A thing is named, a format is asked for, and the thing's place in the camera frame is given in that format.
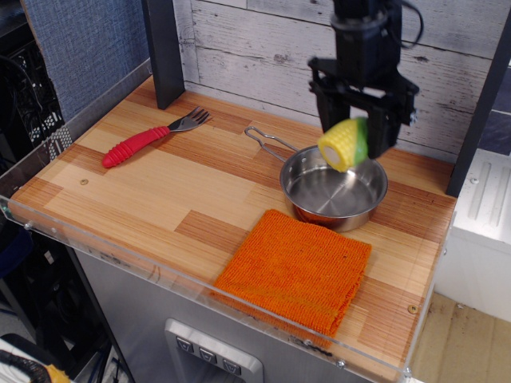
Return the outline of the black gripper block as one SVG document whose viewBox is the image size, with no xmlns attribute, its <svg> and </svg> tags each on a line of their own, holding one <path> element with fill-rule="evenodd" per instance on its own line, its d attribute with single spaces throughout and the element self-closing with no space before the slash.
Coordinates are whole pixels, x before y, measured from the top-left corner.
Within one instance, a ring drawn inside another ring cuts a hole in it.
<svg viewBox="0 0 511 383">
<path fill-rule="evenodd" d="M 377 159 L 396 145 L 401 125 L 414 121 L 416 84 L 398 71 L 402 17 L 334 15 L 335 58 L 313 57 L 311 91 L 323 132 L 362 109 L 367 117 L 368 157 Z"/>
</svg>

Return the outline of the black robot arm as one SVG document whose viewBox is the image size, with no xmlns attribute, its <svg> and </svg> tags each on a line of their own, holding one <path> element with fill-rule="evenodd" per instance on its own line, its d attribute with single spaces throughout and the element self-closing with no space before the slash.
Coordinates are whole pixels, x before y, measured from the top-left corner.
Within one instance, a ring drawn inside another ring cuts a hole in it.
<svg viewBox="0 0 511 383">
<path fill-rule="evenodd" d="M 311 91 L 324 132 L 353 108 L 368 114 L 368 155 L 395 146 L 402 125 L 414 120 L 419 88 L 401 75 L 402 9 L 406 1 L 336 1 L 331 16 L 336 56 L 313 57 Z"/>
</svg>

